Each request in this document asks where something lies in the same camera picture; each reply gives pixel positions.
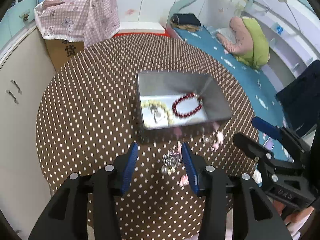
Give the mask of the folded dark clothes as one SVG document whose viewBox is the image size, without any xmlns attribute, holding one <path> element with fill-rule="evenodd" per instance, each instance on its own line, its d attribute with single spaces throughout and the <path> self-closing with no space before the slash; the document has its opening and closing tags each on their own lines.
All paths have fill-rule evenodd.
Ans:
<svg viewBox="0 0 320 240">
<path fill-rule="evenodd" d="M 199 19 L 192 13 L 173 14 L 170 19 L 170 24 L 173 28 L 183 29 L 190 32 L 198 31 L 201 26 Z"/>
</svg>

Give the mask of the beige cabinet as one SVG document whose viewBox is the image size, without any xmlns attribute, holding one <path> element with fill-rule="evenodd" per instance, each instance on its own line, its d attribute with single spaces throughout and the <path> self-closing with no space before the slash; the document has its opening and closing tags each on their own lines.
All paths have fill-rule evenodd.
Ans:
<svg viewBox="0 0 320 240">
<path fill-rule="evenodd" d="M 42 94 L 54 75 L 37 29 L 26 34 L 1 64 L 1 211 L 22 238 L 50 200 L 35 125 Z"/>
</svg>

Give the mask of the silver chain jewelry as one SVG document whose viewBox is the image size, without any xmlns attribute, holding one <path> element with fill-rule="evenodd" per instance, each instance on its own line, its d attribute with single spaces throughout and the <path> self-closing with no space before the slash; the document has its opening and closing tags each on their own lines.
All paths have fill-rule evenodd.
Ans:
<svg viewBox="0 0 320 240">
<path fill-rule="evenodd" d="M 168 150 L 168 152 L 165 155 L 163 155 L 161 172 L 164 175 L 172 175 L 180 166 L 181 161 L 181 154 L 177 150 Z"/>
</svg>

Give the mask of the silver metal tin box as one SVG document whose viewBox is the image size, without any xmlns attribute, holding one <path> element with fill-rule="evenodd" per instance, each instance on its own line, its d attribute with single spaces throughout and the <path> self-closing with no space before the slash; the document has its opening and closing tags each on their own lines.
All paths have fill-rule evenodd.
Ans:
<svg viewBox="0 0 320 240">
<path fill-rule="evenodd" d="M 208 74 L 141 72 L 137 75 L 140 123 L 147 130 L 224 123 L 233 111 Z"/>
</svg>

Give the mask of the blue bed sheet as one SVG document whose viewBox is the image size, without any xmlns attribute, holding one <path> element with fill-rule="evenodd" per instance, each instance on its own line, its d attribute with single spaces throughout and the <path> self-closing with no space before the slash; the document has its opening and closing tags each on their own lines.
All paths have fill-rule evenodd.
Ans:
<svg viewBox="0 0 320 240">
<path fill-rule="evenodd" d="M 277 159 L 289 159 L 289 154 L 279 142 L 251 124 L 252 118 L 258 116 L 274 126 L 286 125 L 284 113 L 275 99 L 276 90 L 264 72 L 253 70 L 226 53 L 205 27 L 194 33 L 174 28 L 169 35 L 188 44 L 187 58 L 195 59 L 199 72 L 212 74 L 233 110 L 231 120 L 221 129 L 223 144 L 214 150 L 213 156 L 239 157 L 239 150 L 232 149 L 232 137 L 242 132 L 261 145 L 267 145 Z"/>
</svg>

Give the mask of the brown cardboard box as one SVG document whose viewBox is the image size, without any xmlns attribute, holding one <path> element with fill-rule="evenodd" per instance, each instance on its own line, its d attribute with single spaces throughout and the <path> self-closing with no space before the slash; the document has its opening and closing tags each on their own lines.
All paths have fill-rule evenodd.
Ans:
<svg viewBox="0 0 320 240">
<path fill-rule="evenodd" d="M 45 40 L 49 57 L 55 70 L 61 67 L 73 56 L 84 49 L 83 42 L 69 42 L 66 40 Z"/>
</svg>

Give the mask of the teal drawer unit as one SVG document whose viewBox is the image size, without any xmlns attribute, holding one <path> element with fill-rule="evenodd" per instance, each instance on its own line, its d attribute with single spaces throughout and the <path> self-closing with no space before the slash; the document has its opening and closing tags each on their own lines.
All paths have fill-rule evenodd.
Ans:
<svg viewBox="0 0 320 240">
<path fill-rule="evenodd" d="M 1 49 L 34 20 L 36 0 L 23 0 L 7 10 L 1 20 Z"/>
</svg>

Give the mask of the brown polka dot tablecloth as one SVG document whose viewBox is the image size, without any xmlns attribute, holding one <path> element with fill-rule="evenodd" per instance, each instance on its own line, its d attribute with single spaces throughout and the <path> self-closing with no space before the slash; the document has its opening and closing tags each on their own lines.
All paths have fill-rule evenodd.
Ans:
<svg viewBox="0 0 320 240">
<path fill-rule="evenodd" d="M 251 103 L 231 72 L 204 51 L 158 35 L 124 35 L 97 43 L 72 57 L 44 91 L 36 120 L 36 148 L 44 178 L 56 192 L 72 172 L 92 174 L 138 139 L 136 76 L 144 70 L 211 75 L 234 114 L 220 127 L 214 150 L 197 135 L 192 151 L 232 176 L 252 174 L 255 164 L 234 147 L 242 132 L 254 140 Z M 204 198 L 180 187 L 184 167 L 161 174 L 161 159 L 176 140 L 141 145 L 132 184 L 116 199 L 124 239 L 185 239 L 198 233 Z"/>
</svg>

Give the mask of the pink body pillow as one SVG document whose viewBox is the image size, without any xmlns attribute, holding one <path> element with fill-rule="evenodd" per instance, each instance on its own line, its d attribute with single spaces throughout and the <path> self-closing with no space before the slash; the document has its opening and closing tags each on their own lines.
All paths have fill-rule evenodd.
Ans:
<svg viewBox="0 0 320 240">
<path fill-rule="evenodd" d="M 216 36 L 224 48 L 233 55 L 242 56 L 253 51 L 253 40 L 247 30 L 242 18 L 233 17 L 230 20 L 229 27 L 235 37 L 235 42 L 231 42 L 221 33 Z"/>
</svg>

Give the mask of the green blanket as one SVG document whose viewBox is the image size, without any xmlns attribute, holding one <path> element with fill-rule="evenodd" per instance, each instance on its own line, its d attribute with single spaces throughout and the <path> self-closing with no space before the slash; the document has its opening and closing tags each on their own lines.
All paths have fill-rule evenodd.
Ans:
<svg viewBox="0 0 320 240">
<path fill-rule="evenodd" d="M 269 43 L 264 35 L 262 28 L 255 18 L 243 17 L 242 21 L 253 41 L 253 49 L 245 55 L 237 55 L 235 58 L 250 66 L 252 69 L 259 70 L 262 66 L 268 63 L 270 59 Z"/>
</svg>

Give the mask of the pink checkered cloth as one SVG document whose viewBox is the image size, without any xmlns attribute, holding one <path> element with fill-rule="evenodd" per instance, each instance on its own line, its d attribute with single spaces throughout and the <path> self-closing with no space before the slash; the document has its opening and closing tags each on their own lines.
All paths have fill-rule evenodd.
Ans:
<svg viewBox="0 0 320 240">
<path fill-rule="evenodd" d="M 85 48 L 120 29 L 117 0 L 44 0 L 34 16 L 43 39 L 83 42 Z"/>
</svg>

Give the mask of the white board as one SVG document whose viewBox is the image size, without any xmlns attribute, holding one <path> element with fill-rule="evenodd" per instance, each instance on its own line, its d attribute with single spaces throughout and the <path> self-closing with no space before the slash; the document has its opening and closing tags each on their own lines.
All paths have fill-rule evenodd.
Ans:
<svg viewBox="0 0 320 240">
<path fill-rule="evenodd" d="M 127 33 L 153 33 L 164 34 L 165 29 L 157 22 L 121 22 L 119 34 Z"/>
</svg>

